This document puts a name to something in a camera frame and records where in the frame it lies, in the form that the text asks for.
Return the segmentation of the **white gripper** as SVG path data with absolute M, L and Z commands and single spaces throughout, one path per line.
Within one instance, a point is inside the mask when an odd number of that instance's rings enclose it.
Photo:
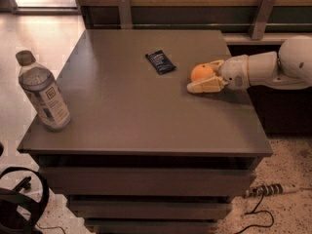
M 248 77 L 248 56 L 241 55 L 232 57 L 226 61 L 223 59 L 214 60 L 200 64 L 200 71 L 205 76 L 203 78 L 187 85 L 187 91 L 191 94 L 218 93 L 226 86 L 229 90 L 245 90 L 250 86 Z

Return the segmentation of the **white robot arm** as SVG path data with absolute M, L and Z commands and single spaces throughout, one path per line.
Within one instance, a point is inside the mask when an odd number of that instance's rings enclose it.
M 192 94 L 218 93 L 252 86 L 278 90 L 300 90 L 312 86 L 312 38 L 294 36 L 279 52 L 240 55 L 196 65 L 187 91 Z

